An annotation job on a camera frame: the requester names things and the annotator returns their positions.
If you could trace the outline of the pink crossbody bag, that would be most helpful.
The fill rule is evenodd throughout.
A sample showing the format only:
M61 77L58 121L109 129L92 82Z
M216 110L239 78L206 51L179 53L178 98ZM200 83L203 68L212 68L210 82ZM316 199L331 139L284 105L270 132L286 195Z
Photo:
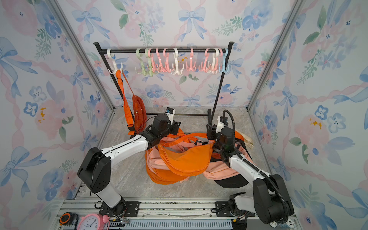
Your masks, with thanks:
M202 174L209 180L223 180L239 175L236 170L224 163L220 154L215 151L211 155L207 169Z

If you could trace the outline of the black crossbody bag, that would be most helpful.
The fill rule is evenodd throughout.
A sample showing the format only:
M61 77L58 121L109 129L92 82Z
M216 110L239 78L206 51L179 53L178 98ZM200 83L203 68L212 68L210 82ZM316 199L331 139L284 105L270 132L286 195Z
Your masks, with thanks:
M253 163L253 159L246 148L245 142L241 139L236 139L235 144L236 148L245 156L245 158L249 160L251 163ZM220 162L220 160L221 160L220 154L213 152L210 162L215 163ZM234 173L229 178L223 178L223 176L221 176L220 178L222 179L215 180L215 182L223 188L241 188L249 183L241 175L239 174L235 175Z

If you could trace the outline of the beige crossbody bag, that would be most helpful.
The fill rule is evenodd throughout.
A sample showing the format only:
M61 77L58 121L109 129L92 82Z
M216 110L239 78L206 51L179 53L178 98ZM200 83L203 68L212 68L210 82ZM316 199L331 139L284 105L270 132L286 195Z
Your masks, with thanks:
M253 140L249 136L245 135L244 133L242 132L239 132L239 133L242 135L245 145L249 147L250 149L253 149L254 148Z

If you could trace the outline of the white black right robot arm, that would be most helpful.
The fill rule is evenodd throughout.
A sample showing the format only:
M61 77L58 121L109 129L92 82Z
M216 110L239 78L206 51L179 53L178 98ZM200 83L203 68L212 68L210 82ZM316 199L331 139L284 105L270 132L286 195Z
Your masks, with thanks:
M236 137L235 120L229 110L223 110L215 127L208 125L207 135L214 140L213 149L220 155L222 162L238 172L252 187L252 196L246 193L230 196L229 212L245 219L253 213L264 224L287 223L294 214L294 208L284 179L278 174L260 169L241 153L236 144L243 146L243 142Z

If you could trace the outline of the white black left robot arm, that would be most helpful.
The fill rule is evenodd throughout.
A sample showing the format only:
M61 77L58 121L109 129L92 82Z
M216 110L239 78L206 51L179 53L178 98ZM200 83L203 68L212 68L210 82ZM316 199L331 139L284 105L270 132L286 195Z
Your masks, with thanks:
M114 216L122 216L125 200L111 182L112 168L121 161L158 145L170 134L177 134L181 123L168 113L157 115L153 123L133 138L115 146L88 150L77 176L91 193L102 200L102 208Z

